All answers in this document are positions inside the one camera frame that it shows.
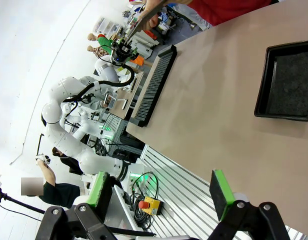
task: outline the black cable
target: black cable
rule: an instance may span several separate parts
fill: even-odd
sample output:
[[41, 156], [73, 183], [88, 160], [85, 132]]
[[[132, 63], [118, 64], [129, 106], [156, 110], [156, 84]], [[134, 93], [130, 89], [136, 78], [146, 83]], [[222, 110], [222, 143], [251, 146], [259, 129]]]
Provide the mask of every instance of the black cable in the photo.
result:
[[122, 143], [106, 143], [106, 145], [109, 145], [109, 146], [128, 146], [128, 147], [135, 148], [135, 146], [128, 145], [128, 144], [122, 144]]
[[[156, 192], [155, 192], [155, 196], [154, 199], [157, 199], [158, 197], [158, 192], [159, 192], [159, 180], [156, 177], [156, 175], [153, 172], [145, 172], [142, 175], [140, 175], [132, 184], [131, 186], [131, 191], [132, 194], [129, 196], [129, 201], [131, 203], [131, 208], [132, 211], [134, 212], [134, 219], [135, 221], [140, 224], [141, 226], [145, 226], [145, 224], [148, 223], [147, 227], [142, 227], [143, 230], [147, 230], [151, 227], [152, 225], [152, 219], [151, 219], [151, 215], [147, 214], [146, 212], [144, 212], [142, 209], [139, 208], [139, 203], [140, 201], [144, 201], [145, 200], [145, 196], [138, 184], [138, 180], [143, 177], [146, 174], [152, 174], [155, 179], [156, 179]], [[138, 189], [140, 190], [141, 193], [136, 193], [134, 190], [134, 185], [137, 185]]]
[[[129, 84], [131, 84], [134, 80], [134, 76], [135, 73], [133, 71], [133, 69], [130, 66], [127, 66], [126, 64], [122, 65], [123, 68], [127, 69], [130, 71], [130, 78], [128, 81], [123, 82], [123, 83], [118, 83], [118, 82], [112, 82], [112, 81], [98, 81], [99, 84], [106, 84], [106, 85], [110, 85], [112, 87], [125, 87]], [[91, 83], [89, 85], [87, 85], [82, 91], [80, 91], [76, 96], [69, 98], [69, 99], [65, 99], [63, 101], [63, 103], [70, 103], [70, 102], [76, 102], [76, 101], [80, 101], [83, 97], [84, 94], [87, 93], [88, 90], [90, 90], [91, 88], [93, 88], [95, 86], [94, 83]]]
[[78, 107], [79, 103], [78, 101], [75, 102], [75, 106], [73, 107], [73, 109], [70, 110], [70, 112], [68, 114], [66, 114], [66, 118]]
[[96, 147], [96, 145], [99, 143], [99, 140], [98, 139], [96, 139], [96, 141], [95, 141], [95, 144], [93, 145], [93, 146], [90, 146], [90, 148], [92, 149], [92, 148], [95, 148]]
[[98, 57], [99, 59], [101, 59], [102, 61], [107, 62], [107, 63], [109, 63], [109, 64], [113, 64], [114, 66], [117, 66], [117, 67], [122, 67], [122, 66], [123, 66], [122, 64], [117, 64], [116, 62], [114, 62], [114, 61], [113, 61], [113, 56], [111, 57], [111, 60], [112, 60], [112, 61], [106, 61], [106, 60], [104, 60], [103, 58], [101, 58], [101, 57], [99, 56], [101, 47], [108, 47], [108, 48], [110, 48], [112, 51], [114, 50], [113, 48], [111, 48], [111, 47], [109, 47], [109, 46], [107, 46], [107, 45], [102, 45], [102, 46], [100, 46], [100, 47], [97, 49], [97, 57]]
[[104, 150], [105, 150], [105, 154], [106, 154], [106, 155], [109, 155], [109, 152], [108, 152], [108, 150], [106, 149], [105, 143], [103, 142], [102, 138], [101, 138], [100, 140], [101, 140], [101, 142], [103, 143]]
[[[105, 122], [104, 122], [103, 127], [105, 126], [105, 124], [106, 124], [107, 121], [108, 121], [108, 118], [109, 118], [111, 115], [113, 115], [113, 114], [108, 113], [108, 116], [107, 116], [107, 118], [106, 118], [106, 120], [105, 120]], [[115, 116], [115, 115], [113, 115], [113, 116], [114, 116], [114, 117], [110, 120], [110, 122], [109, 122], [109, 124], [108, 124], [108, 127], [110, 127], [110, 124], [112, 123], [112, 121], [114, 120], [114, 118], [117, 118], [117, 116]]]
[[3, 208], [3, 209], [5, 209], [5, 210], [7, 210], [7, 211], [12, 212], [12, 213], [21, 214], [21, 215], [24, 215], [24, 216], [29, 217], [29, 218], [31, 218], [31, 219], [34, 219], [34, 220], [37, 220], [37, 221], [42, 222], [41, 220], [39, 220], [39, 219], [37, 219], [37, 218], [35, 218], [35, 217], [26, 215], [25, 213], [21, 213], [21, 212], [18, 212], [18, 211], [13, 211], [13, 210], [7, 209], [7, 208], [3, 207], [1, 204], [0, 204], [0, 207]]
[[154, 237], [156, 234], [152, 232], [145, 232], [145, 231], [134, 231], [128, 229], [121, 229], [117, 227], [108, 227], [114, 234], [122, 234], [122, 235], [130, 235], [130, 236], [139, 236], [139, 237]]
[[69, 122], [67, 119], [65, 119], [65, 124], [70, 125], [70, 126], [72, 126], [73, 128], [77, 128], [77, 129], [81, 126], [81, 125], [79, 125], [78, 123], [77, 123], [77, 125], [75, 125], [75, 124]]
[[84, 98], [81, 99], [81, 102], [84, 104], [90, 104], [92, 101], [88, 102], [88, 101], [83, 101]]

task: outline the person's hand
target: person's hand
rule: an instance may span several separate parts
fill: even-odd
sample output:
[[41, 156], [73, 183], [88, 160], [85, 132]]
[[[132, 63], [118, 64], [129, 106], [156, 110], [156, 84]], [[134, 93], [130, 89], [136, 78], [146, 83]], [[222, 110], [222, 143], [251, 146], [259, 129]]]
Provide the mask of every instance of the person's hand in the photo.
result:
[[[161, 2], [161, 0], [147, 0], [144, 11], [141, 12], [141, 14], [138, 16], [137, 21], [140, 21], [145, 14], [147, 14], [149, 11], [151, 11], [156, 5], [158, 5]], [[154, 28], [159, 23], [159, 16], [155, 14], [149, 21], [144, 23], [142, 26], [143, 30], [150, 30], [151, 28]]]
[[44, 163], [44, 161], [43, 161], [42, 159], [38, 158], [38, 159], [36, 160], [36, 165], [42, 166], [42, 165], [44, 165], [44, 164], [45, 164], [45, 163]]
[[[146, 13], [150, 12], [160, 2], [161, 2], [161, 0], [147, 0], [146, 5], [145, 5], [145, 9], [138, 16], [137, 20], [140, 21]], [[168, 1], [166, 1], [165, 5], [170, 4], [170, 3], [186, 4], [187, 5], [191, 2], [192, 2], [192, 0], [168, 0]], [[157, 14], [155, 14], [149, 21], [144, 23], [144, 25], [142, 26], [142, 29], [143, 30], [150, 30], [151, 28], [154, 28], [156, 25], [158, 25], [158, 23], [159, 23], [159, 16]]]

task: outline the red shirt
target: red shirt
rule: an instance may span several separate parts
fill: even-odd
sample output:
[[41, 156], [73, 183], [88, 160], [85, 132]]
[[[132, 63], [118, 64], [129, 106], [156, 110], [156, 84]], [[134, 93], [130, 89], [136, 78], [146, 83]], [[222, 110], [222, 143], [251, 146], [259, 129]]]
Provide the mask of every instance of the red shirt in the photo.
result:
[[193, 0], [188, 6], [216, 26], [270, 5], [271, 0]]

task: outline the orange object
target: orange object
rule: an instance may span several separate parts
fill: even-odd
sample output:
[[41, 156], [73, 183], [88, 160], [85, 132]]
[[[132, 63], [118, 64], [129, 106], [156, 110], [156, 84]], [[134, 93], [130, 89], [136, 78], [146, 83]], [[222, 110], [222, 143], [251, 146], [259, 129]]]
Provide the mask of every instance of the orange object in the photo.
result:
[[155, 36], [155, 34], [152, 33], [152, 32], [149, 31], [149, 30], [145, 30], [144, 33], [146, 33], [148, 36], [150, 36], [150, 37], [151, 37], [152, 39], [154, 39], [154, 40], [158, 39], [158, 37]]
[[130, 60], [130, 62], [142, 66], [144, 63], [144, 57], [139, 55], [135, 60]]
[[140, 209], [149, 209], [149, 208], [150, 208], [150, 203], [147, 202], [147, 201], [140, 201], [140, 202], [138, 203], [138, 207], [139, 207]]

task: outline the screw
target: screw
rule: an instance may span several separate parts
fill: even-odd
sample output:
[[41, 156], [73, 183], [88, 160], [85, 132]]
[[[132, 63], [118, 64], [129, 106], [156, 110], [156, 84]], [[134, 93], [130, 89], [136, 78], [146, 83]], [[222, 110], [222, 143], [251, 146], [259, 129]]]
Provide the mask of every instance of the screw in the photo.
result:
[[266, 211], [268, 211], [268, 210], [270, 210], [270, 208], [271, 208], [271, 206], [270, 205], [268, 205], [268, 204], [266, 204], [266, 205], [264, 205], [264, 207], [263, 207]]
[[81, 212], [84, 212], [84, 211], [86, 210], [86, 206], [80, 206], [80, 207], [79, 207], [79, 210], [80, 210]]
[[243, 202], [239, 202], [239, 203], [237, 204], [237, 207], [240, 208], [240, 209], [242, 209], [242, 208], [245, 207], [245, 204], [244, 204]]

